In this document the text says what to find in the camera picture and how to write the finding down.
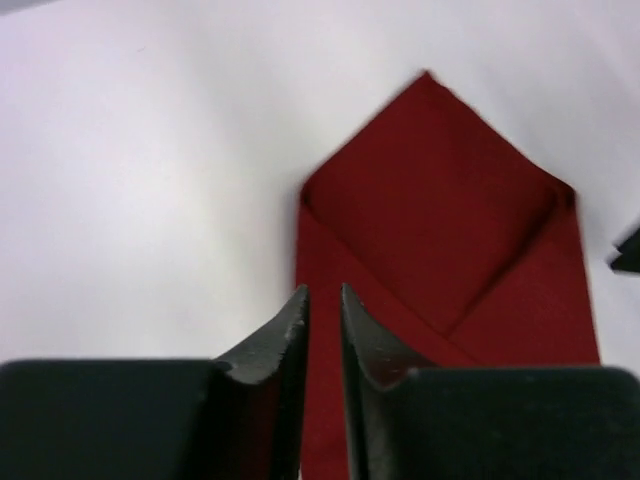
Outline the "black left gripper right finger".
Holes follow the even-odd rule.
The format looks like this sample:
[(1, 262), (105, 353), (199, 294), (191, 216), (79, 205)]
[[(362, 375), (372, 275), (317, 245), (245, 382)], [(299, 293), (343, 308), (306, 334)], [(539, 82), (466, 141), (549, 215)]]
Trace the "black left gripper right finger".
[(639, 382), (610, 367), (445, 368), (341, 289), (353, 479), (635, 479)]

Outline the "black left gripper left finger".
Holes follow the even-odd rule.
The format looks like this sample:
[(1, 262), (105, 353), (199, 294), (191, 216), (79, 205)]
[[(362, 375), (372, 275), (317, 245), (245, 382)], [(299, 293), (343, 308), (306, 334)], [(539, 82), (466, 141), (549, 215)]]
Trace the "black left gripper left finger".
[(5, 479), (295, 479), (310, 295), (214, 359), (1, 367)]

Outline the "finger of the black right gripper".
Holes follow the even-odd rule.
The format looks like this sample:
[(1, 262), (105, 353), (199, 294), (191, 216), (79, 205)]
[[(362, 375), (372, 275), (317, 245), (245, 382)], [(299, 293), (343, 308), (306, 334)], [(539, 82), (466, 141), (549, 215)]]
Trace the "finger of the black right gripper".
[(619, 274), (640, 273), (639, 219), (629, 225), (614, 243), (615, 251), (608, 260), (610, 269)]

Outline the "dark red cloth napkin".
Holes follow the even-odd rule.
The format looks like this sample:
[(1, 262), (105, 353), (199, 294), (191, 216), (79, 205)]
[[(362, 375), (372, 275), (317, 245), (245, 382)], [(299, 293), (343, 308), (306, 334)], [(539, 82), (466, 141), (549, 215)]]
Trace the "dark red cloth napkin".
[(447, 367), (600, 361), (574, 190), (422, 73), (309, 177), (302, 475), (348, 475), (340, 290)]

